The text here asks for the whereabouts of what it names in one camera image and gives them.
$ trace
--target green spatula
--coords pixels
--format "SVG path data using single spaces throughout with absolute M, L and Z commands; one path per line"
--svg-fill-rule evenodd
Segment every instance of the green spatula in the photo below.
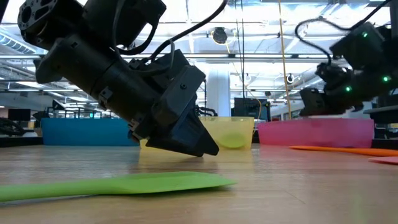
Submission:
M 165 172 L 54 184 L 0 186 L 0 202 L 77 195 L 128 195 L 202 189 L 235 184 L 216 174 Z

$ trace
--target table surface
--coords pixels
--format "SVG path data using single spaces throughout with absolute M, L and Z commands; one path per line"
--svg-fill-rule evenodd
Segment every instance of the table surface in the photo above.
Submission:
M 190 157 L 137 147 L 0 149 L 0 184 L 193 170 L 239 184 L 151 196 L 0 203 L 0 223 L 398 223 L 398 166 L 367 156 L 253 145 Z

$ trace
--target ceiling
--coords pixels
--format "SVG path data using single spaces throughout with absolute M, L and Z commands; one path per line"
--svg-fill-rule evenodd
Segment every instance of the ceiling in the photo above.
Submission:
M 25 43 L 21 38 L 16 22 L 19 6 L 23 2 L 23 0 L 12 0 L 9 3 L 0 25 L 1 55 L 18 55 L 22 58 L 22 56 L 46 53 L 43 49 Z M 202 21 L 215 11 L 221 0 L 163 0 L 163 2 L 167 5 L 167 10 L 160 20 L 152 43 L 144 54 L 151 54 L 163 41 Z M 334 2 L 347 2 L 347 4 L 334 4 Z M 309 85 L 321 87 L 323 82 L 313 73 L 317 64 L 325 58 L 316 49 L 297 41 L 294 37 L 295 26 L 302 20 L 323 16 L 343 27 L 349 27 L 365 17 L 375 5 L 377 4 L 374 1 L 365 0 L 282 0 L 283 43 L 285 53 L 288 54 L 285 69 L 286 73 L 291 73 L 295 77 L 291 89 L 296 90 Z M 217 18 L 176 41 L 175 48 L 185 53 L 190 62 L 203 71 L 207 71 L 208 67 L 214 63 L 227 63 L 231 74 L 231 97 L 234 98 L 243 94 L 240 91 L 242 89 L 241 63 L 239 60 L 231 62 L 227 59 L 221 60 L 219 57 L 225 57 L 228 53 L 239 56 L 239 48 L 240 53 L 243 53 L 244 44 L 244 53 L 252 55 L 247 57 L 244 64 L 245 84 L 248 84 L 248 89 L 257 90 L 252 91 L 253 95 L 264 98 L 264 90 L 284 88 L 279 17 L 277 1 L 243 0 L 243 10 L 241 10 L 240 0 L 230 0 Z M 370 21 L 378 26 L 390 23 L 389 8 L 382 8 Z M 228 35 L 228 47 L 215 43 L 211 38 L 211 32 L 215 27 L 225 29 Z M 136 40 L 136 45 L 146 40 L 150 29 L 150 26 L 144 28 Z M 306 40 L 325 49 L 344 36 L 341 31 L 322 23 L 309 24 L 308 27 L 302 29 L 302 33 Z M 217 54 L 217 57 L 197 59 L 195 58 L 197 54 Z M 299 55 L 299 57 L 289 59 L 291 55 Z M 14 90 L 16 93 L 26 91 L 30 95 L 46 95 L 70 103 L 95 105 L 91 97 L 78 91 L 78 88 L 67 80 L 38 85 L 34 81 L 34 72 L 35 68 L 30 59 L 0 60 L 0 91 Z M 280 92 L 275 92 L 271 96 L 275 99 L 284 97 L 285 95 Z M 204 101 L 204 93 L 201 89 L 198 91 L 198 99 L 199 103 Z

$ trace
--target pillar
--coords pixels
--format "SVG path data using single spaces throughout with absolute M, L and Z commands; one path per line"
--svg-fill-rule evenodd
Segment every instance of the pillar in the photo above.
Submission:
M 210 64 L 207 74 L 207 107 L 218 116 L 231 116 L 229 65 Z

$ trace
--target pink bin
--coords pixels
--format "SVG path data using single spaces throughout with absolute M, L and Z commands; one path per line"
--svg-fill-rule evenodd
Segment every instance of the pink bin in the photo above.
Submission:
M 278 146 L 371 147 L 372 119 L 300 119 L 258 126 L 261 144 Z

